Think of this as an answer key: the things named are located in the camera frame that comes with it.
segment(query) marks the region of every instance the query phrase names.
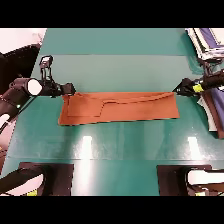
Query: white circular joint cover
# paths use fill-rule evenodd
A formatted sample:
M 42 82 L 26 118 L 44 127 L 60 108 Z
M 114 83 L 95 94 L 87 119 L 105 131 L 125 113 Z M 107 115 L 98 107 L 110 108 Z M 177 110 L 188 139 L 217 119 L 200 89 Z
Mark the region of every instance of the white circular joint cover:
M 43 87 L 36 79 L 30 79 L 27 83 L 27 90 L 33 96 L 37 96 L 41 92 L 42 88 Z

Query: stack of clothes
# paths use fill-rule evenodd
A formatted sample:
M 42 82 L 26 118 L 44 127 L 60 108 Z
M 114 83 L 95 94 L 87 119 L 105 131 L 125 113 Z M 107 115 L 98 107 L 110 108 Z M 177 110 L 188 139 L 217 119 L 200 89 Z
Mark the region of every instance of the stack of clothes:
M 202 60 L 224 58 L 224 28 L 186 28 Z

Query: blue cloth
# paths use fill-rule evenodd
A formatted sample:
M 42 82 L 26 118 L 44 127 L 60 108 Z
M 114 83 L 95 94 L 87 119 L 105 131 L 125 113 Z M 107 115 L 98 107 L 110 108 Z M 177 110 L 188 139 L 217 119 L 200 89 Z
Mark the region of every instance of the blue cloth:
M 216 41 L 210 31 L 209 28 L 199 28 L 205 41 L 207 42 L 207 44 L 209 45 L 210 48 L 220 48 L 220 47 L 224 47 L 223 45 L 217 45 Z
M 224 130 L 224 92 L 215 88 L 211 90 L 211 94 L 222 124 L 222 129 Z

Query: green table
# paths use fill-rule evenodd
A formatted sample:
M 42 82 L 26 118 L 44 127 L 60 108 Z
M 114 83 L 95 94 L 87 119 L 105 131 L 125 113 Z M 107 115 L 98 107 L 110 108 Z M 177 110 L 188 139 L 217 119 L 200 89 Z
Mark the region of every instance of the green table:
M 33 77 L 40 77 L 40 57 L 50 49 L 46 43 L 57 32 L 47 31 Z M 174 45 L 176 40 L 169 41 Z M 80 92 L 172 91 L 182 78 L 200 77 L 194 55 L 144 55 L 139 51 L 138 55 L 63 55 L 62 47 L 57 54 L 60 44 L 52 48 L 56 53 L 53 76 L 58 83 L 73 82 Z M 73 42 L 65 45 L 74 47 Z M 223 168 L 224 141 L 208 132 L 207 117 L 197 99 L 177 96 L 176 100 L 179 119 L 61 127 L 57 123 L 62 99 L 39 97 L 17 121 L 2 175 L 22 161 L 74 163 L 72 195 L 158 195 L 158 164 L 209 163 Z

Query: orange cloth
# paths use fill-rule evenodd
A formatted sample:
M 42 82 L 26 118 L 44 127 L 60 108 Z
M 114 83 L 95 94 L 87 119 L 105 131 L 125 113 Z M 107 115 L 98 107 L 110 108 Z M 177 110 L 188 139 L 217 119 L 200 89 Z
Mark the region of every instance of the orange cloth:
M 172 92 L 76 93 L 63 100 L 59 125 L 179 118 Z

